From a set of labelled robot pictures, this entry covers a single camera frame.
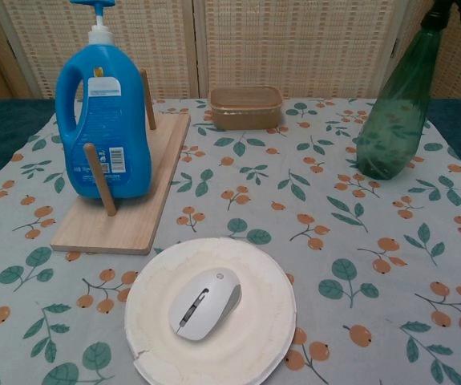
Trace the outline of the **green spray bottle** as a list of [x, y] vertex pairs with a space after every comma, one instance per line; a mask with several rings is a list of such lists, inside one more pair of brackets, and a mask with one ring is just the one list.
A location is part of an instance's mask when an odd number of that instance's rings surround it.
[[413, 159], [427, 121], [431, 84], [442, 32], [461, 0], [434, 0], [359, 132], [358, 170], [375, 180], [390, 180]]

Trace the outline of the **blue detergent pump bottle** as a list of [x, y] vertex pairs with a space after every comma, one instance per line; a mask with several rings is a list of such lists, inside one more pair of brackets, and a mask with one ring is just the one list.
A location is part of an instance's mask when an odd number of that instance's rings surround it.
[[103, 22], [104, 8], [115, 0], [69, 1], [92, 6], [95, 24], [88, 44], [65, 63], [56, 84], [55, 112], [67, 175], [80, 196], [99, 197], [83, 150], [91, 143], [111, 195], [141, 197], [152, 182], [144, 85], [137, 66], [115, 45]]

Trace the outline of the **floral print tablecloth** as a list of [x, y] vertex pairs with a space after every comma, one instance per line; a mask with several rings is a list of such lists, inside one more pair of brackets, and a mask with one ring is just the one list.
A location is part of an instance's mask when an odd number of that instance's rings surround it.
[[[437, 127], [390, 181], [355, 168], [365, 99], [291, 99], [267, 132], [223, 132], [202, 99], [152, 255], [231, 237], [293, 285], [292, 347], [265, 385], [461, 385], [461, 159]], [[144, 385], [123, 330], [144, 256], [57, 253], [75, 200], [55, 114], [0, 169], [0, 385]]]

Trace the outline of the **brown rectangular container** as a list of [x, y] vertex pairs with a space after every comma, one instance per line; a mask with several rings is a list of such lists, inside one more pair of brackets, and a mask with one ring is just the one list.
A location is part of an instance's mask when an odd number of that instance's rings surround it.
[[217, 87], [208, 97], [219, 129], [268, 130], [281, 122], [281, 93], [271, 86]]

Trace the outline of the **wooden board with pegs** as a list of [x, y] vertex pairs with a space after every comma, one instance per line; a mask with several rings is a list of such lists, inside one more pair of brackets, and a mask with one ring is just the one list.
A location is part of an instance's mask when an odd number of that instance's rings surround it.
[[171, 186], [180, 150], [190, 124], [190, 115], [154, 115], [148, 76], [141, 72], [144, 85], [148, 144], [152, 158], [152, 182], [148, 193], [139, 198], [115, 199], [105, 181], [92, 143], [83, 146], [94, 173], [99, 200], [78, 197], [51, 240], [56, 251], [146, 255], [150, 253], [156, 230]]

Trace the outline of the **white computer mouse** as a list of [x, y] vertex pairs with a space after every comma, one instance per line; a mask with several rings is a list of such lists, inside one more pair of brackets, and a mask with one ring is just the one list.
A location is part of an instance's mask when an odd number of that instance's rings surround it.
[[227, 268], [207, 269], [180, 289], [168, 311], [172, 331], [199, 342], [207, 338], [241, 301], [241, 281]]

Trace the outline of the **white paper plate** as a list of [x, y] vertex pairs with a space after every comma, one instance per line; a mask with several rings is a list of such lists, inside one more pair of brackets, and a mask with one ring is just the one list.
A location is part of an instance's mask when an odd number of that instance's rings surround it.
[[[207, 338], [181, 338], [170, 327], [170, 305], [194, 276], [218, 267], [239, 277], [239, 305]], [[244, 241], [200, 238], [145, 266], [124, 324], [135, 368], [151, 385], [261, 385], [289, 349], [296, 313], [292, 285], [267, 253]]]

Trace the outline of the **woven folding screen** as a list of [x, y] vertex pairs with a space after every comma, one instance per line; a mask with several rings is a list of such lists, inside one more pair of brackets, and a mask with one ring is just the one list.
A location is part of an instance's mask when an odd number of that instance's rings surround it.
[[[271, 85], [286, 97], [375, 97], [434, 0], [116, 0], [104, 21], [155, 98]], [[0, 99], [51, 99], [93, 9], [0, 0]]]

